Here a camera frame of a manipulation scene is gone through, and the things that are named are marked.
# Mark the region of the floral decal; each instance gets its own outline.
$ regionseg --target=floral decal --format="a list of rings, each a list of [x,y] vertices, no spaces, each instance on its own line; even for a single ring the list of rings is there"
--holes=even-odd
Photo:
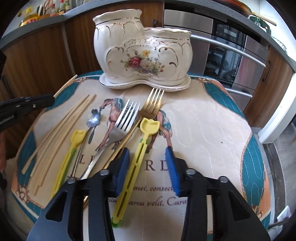
[[[140,74],[152,74],[158,76],[159,72],[163,72],[165,67],[159,62],[158,58],[150,58],[150,50],[143,50],[142,53],[138,54],[138,51],[135,50],[135,56],[130,56],[127,54],[128,60],[120,62],[124,63],[126,71],[137,71]]]

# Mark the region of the oven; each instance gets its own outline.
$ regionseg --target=oven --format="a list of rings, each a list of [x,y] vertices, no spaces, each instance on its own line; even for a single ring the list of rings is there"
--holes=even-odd
[[[164,23],[191,31],[189,73],[220,81],[243,111],[261,78],[268,50],[235,27],[198,14],[166,9]]]

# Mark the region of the yellow kids spoon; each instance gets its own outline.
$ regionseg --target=yellow kids spoon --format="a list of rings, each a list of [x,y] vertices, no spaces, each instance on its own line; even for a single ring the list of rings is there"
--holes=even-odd
[[[76,147],[83,141],[86,130],[75,130],[71,136],[71,146],[64,157],[61,168],[57,174],[54,186],[52,189],[52,198],[57,193],[61,185],[64,183],[71,160],[76,152]]]
[[[123,219],[123,215],[126,211],[126,207],[128,205],[128,201],[130,199],[133,187],[135,185],[141,163],[143,161],[147,145],[148,145],[148,137],[155,134],[159,129],[159,121],[148,120],[147,118],[143,118],[140,124],[140,129],[144,134],[144,137],[140,140],[140,143],[136,149],[135,155],[131,162],[130,168],[127,172],[123,189],[120,195],[117,198],[116,206],[112,216],[112,226],[117,227],[119,222]]]

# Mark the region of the blue gripper pad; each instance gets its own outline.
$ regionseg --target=blue gripper pad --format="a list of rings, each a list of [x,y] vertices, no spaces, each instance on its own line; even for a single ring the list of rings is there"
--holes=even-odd
[[[174,192],[177,196],[180,194],[180,178],[176,169],[176,159],[174,156],[174,152],[170,146],[165,149],[165,160],[168,165],[168,172],[170,174],[170,181],[172,182],[172,186]]]
[[[128,165],[130,161],[130,153],[128,148],[124,148],[123,153],[121,154],[121,166],[118,172],[117,180],[116,180],[116,194],[119,196],[119,194],[122,192],[123,184],[126,178],[126,173],[128,170]]]

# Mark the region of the condiment bottle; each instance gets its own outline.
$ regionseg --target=condiment bottle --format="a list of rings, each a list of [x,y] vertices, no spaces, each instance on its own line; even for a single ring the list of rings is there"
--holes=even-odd
[[[59,15],[63,15],[66,12],[64,0],[59,0],[60,6],[59,6]]]
[[[65,9],[66,9],[66,12],[68,12],[69,10],[71,10],[70,4],[69,4],[69,0],[66,0]]]
[[[51,5],[50,16],[53,17],[53,16],[56,16],[56,15],[57,15],[57,11],[55,10],[55,4],[53,3]]]

